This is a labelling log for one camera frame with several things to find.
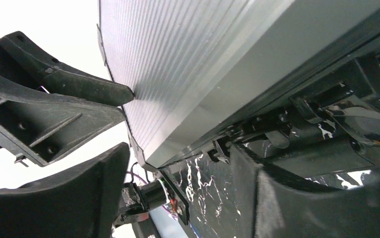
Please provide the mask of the black poker set case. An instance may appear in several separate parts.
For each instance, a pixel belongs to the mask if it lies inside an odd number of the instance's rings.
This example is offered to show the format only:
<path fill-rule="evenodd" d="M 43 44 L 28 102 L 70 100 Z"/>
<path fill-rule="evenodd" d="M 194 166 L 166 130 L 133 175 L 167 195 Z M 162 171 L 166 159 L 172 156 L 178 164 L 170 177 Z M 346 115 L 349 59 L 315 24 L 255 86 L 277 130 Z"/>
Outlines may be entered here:
<path fill-rule="evenodd" d="M 380 0 L 101 0 L 101 53 L 139 164 L 197 153 L 380 34 Z"/>

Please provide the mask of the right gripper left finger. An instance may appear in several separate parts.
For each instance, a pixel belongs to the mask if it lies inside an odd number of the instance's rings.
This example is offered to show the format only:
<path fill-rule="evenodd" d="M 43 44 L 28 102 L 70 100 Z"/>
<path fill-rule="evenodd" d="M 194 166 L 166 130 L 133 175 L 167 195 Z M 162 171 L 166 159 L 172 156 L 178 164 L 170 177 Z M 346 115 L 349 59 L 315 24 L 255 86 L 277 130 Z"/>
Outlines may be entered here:
<path fill-rule="evenodd" d="M 46 178 L 0 189 L 0 238 L 109 238 L 130 157 L 127 143 Z"/>

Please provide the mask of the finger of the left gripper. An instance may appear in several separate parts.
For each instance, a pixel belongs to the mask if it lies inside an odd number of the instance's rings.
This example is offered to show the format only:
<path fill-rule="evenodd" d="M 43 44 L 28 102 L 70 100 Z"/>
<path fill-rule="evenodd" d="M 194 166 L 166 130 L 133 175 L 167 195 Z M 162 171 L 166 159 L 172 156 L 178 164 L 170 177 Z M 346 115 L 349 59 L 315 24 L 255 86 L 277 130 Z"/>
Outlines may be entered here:
<path fill-rule="evenodd" d="M 0 75 L 0 147 L 45 167 L 125 120 L 117 107 L 48 94 Z"/>
<path fill-rule="evenodd" d="M 134 99 L 132 90 L 73 68 L 48 54 L 23 32 L 0 38 L 0 76 L 31 89 L 72 96 L 109 106 Z"/>

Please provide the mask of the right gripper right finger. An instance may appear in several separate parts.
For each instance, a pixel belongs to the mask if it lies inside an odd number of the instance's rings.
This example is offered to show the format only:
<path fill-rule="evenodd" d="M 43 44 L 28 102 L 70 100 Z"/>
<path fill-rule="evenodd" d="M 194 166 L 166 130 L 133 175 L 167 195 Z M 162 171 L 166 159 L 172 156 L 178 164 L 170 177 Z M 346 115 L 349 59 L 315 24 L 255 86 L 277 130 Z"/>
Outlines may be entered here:
<path fill-rule="evenodd" d="M 380 178 L 343 190 L 304 179 L 241 145 L 230 148 L 244 238 L 380 238 Z"/>

